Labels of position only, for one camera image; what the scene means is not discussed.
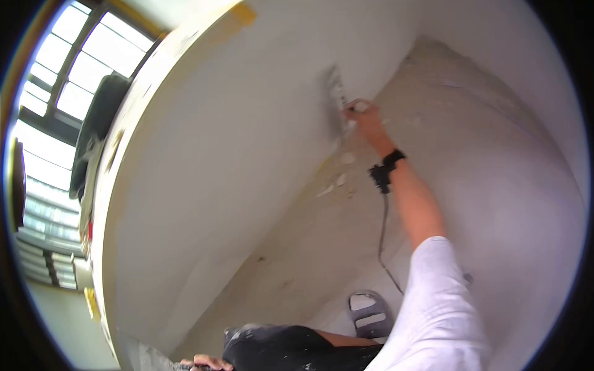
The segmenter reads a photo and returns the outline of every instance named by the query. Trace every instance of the dusty floor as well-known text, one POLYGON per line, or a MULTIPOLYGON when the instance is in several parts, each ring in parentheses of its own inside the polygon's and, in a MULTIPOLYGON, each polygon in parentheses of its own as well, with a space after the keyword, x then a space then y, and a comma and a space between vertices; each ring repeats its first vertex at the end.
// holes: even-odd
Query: dusty floor
MULTIPOLYGON (((470 290, 494 350, 512 346, 508 339, 514 326, 532 326, 532 321, 524 341, 537 346, 541 317, 530 317, 526 306, 532 295, 528 281, 543 282, 539 277, 551 264, 564 263, 534 263, 518 245, 533 243, 546 252, 564 240, 565 228, 571 230, 575 222, 569 218, 560 225, 563 210, 583 207, 555 145, 500 80, 427 41, 417 44, 375 101, 388 133, 436 193, 463 270, 474 277, 470 290), (534 170, 543 163, 546 170, 534 170), (543 182, 546 191, 539 187, 543 182), (547 192, 557 199, 547 198, 547 192), (514 220, 505 217, 510 214, 514 220), (531 237, 533 230, 540 235, 531 237), (517 259, 510 262, 514 255, 517 259), (530 278, 518 284, 519 277, 530 278)), ((351 136, 312 177, 172 358, 219 356, 223 330, 249 322, 354 335, 343 308, 347 295, 359 289, 381 293, 396 315, 402 295, 377 262, 383 203, 366 174, 378 160, 359 135, 351 136), (354 163, 343 163, 345 152, 354 153, 354 163), (316 197, 342 173, 343 186, 316 197)), ((409 258, 409 242, 392 209, 384 261, 403 288, 409 258)))

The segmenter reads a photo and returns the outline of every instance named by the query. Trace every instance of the black shorts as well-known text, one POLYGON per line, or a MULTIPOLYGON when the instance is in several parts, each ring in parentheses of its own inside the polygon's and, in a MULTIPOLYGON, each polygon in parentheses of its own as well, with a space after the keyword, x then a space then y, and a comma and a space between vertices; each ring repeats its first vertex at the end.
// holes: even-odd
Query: black shorts
POLYGON ((335 347, 303 326, 244 326, 225 334, 223 359, 236 371, 362 371, 382 345, 335 347))

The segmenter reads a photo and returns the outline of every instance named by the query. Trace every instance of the black office chair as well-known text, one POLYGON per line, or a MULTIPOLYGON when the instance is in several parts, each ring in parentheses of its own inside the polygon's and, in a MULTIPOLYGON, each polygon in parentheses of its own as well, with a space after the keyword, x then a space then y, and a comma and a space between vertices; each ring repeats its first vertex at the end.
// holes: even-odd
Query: black office chair
POLYGON ((78 198, 79 202, 82 199, 89 163, 84 155, 107 136, 130 84, 130 80, 117 74, 107 75, 101 79, 78 133, 68 191, 71 199, 78 198))

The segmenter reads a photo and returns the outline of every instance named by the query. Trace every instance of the white t-shirt sleeve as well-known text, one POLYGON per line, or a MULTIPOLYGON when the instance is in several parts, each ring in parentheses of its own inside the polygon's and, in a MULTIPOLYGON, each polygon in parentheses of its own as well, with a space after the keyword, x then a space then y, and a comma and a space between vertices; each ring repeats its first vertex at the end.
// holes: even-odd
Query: white t-shirt sleeve
POLYGON ((414 251, 400 313, 366 371, 481 370, 490 348, 466 280, 445 237, 414 251))

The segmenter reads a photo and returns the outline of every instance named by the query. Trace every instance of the window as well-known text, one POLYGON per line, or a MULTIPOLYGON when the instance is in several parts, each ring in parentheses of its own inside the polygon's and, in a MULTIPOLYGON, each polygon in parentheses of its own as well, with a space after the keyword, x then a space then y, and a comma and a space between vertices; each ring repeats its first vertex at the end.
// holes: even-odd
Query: window
POLYGON ((120 17, 114 5, 103 2, 91 9, 77 1, 42 40, 12 132, 23 143, 27 175, 24 226, 17 240, 29 277, 77 288, 72 255, 82 256, 80 205, 68 196, 75 139, 101 79, 133 77, 154 41, 120 17), (75 131, 68 143, 60 134, 65 129, 75 131))

